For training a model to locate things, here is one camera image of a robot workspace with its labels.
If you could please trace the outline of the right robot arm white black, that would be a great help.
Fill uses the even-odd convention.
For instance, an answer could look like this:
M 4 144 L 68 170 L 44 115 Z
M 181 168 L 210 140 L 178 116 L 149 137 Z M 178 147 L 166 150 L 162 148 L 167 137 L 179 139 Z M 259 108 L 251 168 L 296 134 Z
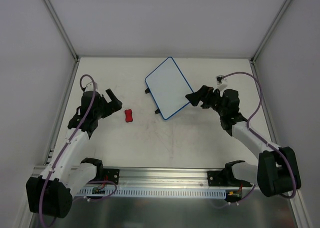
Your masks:
M 248 124 L 240 112 L 239 93 L 233 89 L 220 92 L 203 85 L 185 96 L 192 106 L 212 108 L 219 115 L 220 124 L 231 137 L 240 141 L 258 159 L 257 184 L 267 196 L 293 198 L 302 182 L 294 150 L 267 142 Z

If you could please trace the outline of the blue-framed whiteboard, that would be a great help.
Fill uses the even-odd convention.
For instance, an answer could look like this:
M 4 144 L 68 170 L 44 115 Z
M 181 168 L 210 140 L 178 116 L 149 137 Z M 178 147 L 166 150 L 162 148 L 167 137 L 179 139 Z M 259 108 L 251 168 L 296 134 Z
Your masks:
M 164 120 L 186 107 L 190 102 L 185 95 L 194 92 L 173 57 L 167 57 L 144 81 Z

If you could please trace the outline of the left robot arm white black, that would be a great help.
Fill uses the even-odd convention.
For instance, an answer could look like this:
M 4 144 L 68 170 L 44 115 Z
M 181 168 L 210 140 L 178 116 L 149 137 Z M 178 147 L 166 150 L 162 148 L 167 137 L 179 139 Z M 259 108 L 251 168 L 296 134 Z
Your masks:
M 64 218 L 69 213 L 73 198 L 89 182 L 106 180 L 103 162 L 96 158 L 84 158 L 75 171 L 73 162 L 81 154 L 98 127 L 98 121 L 122 108 L 121 101 L 111 89 L 105 97 L 92 88 L 84 88 L 81 104 L 67 126 L 64 145 L 58 155 L 38 177 L 30 177 L 26 182 L 29 210 L 55 218 Z

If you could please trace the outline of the red bone-shaped eraser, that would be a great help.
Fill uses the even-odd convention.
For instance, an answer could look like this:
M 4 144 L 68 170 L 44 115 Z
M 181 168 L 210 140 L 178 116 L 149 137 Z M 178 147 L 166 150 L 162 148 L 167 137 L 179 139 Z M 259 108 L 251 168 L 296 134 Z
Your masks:
M 125 109 L 125 121 L 126 123 L 131 123 L 133 122 L 133 112 L 132 109 Z

